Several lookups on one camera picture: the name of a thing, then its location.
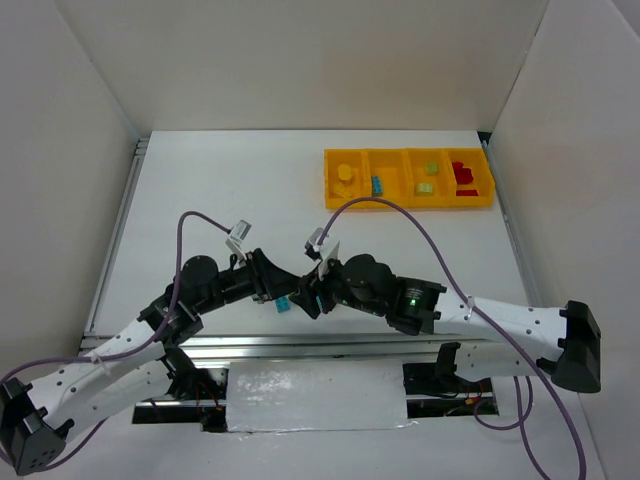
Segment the red flower lego brick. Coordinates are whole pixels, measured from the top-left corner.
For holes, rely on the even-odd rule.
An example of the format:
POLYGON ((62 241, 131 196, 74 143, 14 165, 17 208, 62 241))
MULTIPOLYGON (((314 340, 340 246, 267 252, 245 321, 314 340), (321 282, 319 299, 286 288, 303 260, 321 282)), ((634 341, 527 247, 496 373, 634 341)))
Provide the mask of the red flower lego brick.
POLYGON ((456 184, 459 186, 472 184, 474 181, 472 170, 466 167, 463 162, 455 161, 452 163, 452 169, 456 184))

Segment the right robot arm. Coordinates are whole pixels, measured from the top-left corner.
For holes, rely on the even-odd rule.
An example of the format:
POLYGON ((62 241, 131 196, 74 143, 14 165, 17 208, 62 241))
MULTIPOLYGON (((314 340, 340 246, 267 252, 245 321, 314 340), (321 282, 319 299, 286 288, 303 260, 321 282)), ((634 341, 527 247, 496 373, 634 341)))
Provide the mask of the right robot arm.
POLYGON ((456 344, 445 347, 438 362, 446 377, 476 382, 533 372, 568 391, 601 390, 601 331, 583 302, 539 308, 460 296, 439 283, 397 276, 369 254, 321 263, 290 299, 313 319, 344 306, 382 317, 409 336, 461 335, 507 345, 506 353, 484 359, 456 344))

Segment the yellow long lego brick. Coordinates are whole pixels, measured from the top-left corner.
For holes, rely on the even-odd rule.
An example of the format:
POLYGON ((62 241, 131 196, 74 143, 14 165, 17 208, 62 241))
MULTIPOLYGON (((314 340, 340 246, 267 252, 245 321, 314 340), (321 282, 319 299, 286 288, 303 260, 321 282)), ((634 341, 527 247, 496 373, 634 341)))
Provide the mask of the yellow long lego brick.
POLYGON ((353 191, 346 185, 342 183, 336 183, 332 187, 332 192, 336 197, 343 198, 346 200, 352 199, 354 197, 353 191))

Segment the teal long lego brick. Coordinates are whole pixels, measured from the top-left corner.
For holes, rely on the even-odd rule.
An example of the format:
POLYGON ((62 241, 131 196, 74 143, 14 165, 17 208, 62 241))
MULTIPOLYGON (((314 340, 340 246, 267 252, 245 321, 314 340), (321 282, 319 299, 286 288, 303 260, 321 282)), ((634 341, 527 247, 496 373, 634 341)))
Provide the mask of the teal long lego brick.
POLYGON ((371 193, 372 196, 380 197, 384 194, 383 185, 379 176, 371 177, 371 187, 372 187, 372 193, 371 193))

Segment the red arch lego brick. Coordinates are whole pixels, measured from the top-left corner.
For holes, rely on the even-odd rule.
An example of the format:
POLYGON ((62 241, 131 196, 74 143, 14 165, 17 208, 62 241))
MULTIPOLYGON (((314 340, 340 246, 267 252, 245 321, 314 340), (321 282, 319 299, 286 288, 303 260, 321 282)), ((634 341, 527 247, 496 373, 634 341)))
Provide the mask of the red arch lego brick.
POLYGON ((478 197, 479 192, 476 189, 462 189, 456 191, 457 197, 478 197))

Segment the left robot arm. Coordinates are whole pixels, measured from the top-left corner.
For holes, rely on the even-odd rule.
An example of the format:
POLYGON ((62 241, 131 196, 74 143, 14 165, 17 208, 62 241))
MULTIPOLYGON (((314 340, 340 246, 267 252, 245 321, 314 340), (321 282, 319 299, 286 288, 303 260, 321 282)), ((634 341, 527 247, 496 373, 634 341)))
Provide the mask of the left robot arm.
POLYGON ((55 371, 24 383, 16 368, 1 381, 1 457, 19 476, 53 468, 69 441, 127 406, 176 395, 198 370, 182 344, 202 315, 246 298, 272 301, 298 276, 261 250, 220 270, 208 256, 189 259, 172 284, 119 334, 83 356, 51 359, 55 371))

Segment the round yellow lego brick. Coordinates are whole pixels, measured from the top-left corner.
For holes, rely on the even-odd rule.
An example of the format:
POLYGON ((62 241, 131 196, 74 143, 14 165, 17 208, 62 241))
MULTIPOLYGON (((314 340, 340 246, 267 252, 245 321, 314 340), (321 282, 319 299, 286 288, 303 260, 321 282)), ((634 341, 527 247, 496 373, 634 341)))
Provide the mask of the round yellow lego brick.
POLYGON ((354 178, 354 171, 349 164, 342 163, 337 168, 337 177, 340 182, 349 184, 354 178))

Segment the light green lego brick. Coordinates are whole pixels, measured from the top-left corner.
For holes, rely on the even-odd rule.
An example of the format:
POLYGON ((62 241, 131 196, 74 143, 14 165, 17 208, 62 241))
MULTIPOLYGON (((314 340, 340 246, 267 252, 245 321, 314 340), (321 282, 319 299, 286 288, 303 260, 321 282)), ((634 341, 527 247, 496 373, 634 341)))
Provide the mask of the light green lego brick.
POLYGON ((430 196, 434 193, 434 186, 430 183, 418 183, 415 186, 415 194, 419 196, 430 196))

